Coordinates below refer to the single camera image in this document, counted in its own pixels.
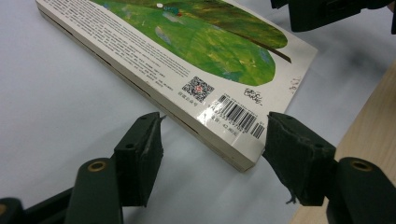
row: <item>book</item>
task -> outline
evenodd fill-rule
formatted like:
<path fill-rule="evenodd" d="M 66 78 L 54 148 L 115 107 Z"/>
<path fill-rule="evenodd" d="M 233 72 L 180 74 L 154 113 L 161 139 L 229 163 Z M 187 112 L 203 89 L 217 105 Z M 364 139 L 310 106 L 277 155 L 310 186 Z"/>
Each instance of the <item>book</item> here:
<path fill-rule="evenodd" d="M 36 0 L 41 14 L 238 171 L 316 49 L 232 1 Z"/>

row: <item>brass rivet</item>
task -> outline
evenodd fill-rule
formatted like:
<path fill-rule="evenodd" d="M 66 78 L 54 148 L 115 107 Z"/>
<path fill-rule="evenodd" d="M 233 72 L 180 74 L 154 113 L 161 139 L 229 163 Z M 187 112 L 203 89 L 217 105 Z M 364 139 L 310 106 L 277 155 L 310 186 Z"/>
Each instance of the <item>brass rivet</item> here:
<path fill-rule="evenodd" d="M 104 161 L 95 161 L 88 166 L 90 172 L 99 172 L 106 168 L 106 163 Z"/>
<path fill-rule="evenodd" d="M 0 216 L 2 216 L 7 211 L 7 206 L 0 203 Z"/>
<path fill-rule="evenodd" d="M 353 168 L 364 172 L 370 172 L 373 170 L 373 167 L 365 161 L 352 161 L 350 165 Z"/>

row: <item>wooden surface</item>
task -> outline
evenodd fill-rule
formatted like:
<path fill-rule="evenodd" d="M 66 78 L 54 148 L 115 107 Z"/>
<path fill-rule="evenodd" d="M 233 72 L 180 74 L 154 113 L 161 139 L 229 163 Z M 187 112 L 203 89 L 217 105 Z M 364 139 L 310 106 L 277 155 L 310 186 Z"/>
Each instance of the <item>wooden surface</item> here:
<path fill-rule="evenodd" d="M 335 154 L 358 157 L 379 166 L 396 185 L 396 61 L 353 121 Z M 290 223 L 328 223 L 327 202 L 321 207 L 300 207 Z"/>

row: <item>barcode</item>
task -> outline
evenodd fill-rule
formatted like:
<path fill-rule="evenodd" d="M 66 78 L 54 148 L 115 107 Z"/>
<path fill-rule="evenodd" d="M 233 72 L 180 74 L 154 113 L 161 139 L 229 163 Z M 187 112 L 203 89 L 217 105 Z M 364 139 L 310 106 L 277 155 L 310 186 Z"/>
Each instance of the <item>barcode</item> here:
<path fill-rule="evenodd" d="M 250 134 L 252 134 L 255 138 L 259 139 L 260 136 L 262 136 L 263 131 L 264 131 L 264 126 L 262 126 L 259 123 L 256 123 Z"/>
<path fill-rule="evenodd" d="M 226 95 L 222 95 L 212 108 L 217 114 L 225 120 L 229 120 L 232 125 L 236 126 L 243 133 L 247 133 L 257 119 L 256 115 Z"/>

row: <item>white book back cover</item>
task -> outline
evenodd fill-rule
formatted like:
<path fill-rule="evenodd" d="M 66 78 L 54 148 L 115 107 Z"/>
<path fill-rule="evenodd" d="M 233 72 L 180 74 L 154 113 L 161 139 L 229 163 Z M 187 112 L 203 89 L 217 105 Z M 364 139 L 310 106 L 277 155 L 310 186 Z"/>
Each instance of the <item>white book back cover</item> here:
<path fill-rule="evenodd" d="M 94 52 L 239 171 L 264 150 L 316 50 L 220 0 L 36 0 Z"/>

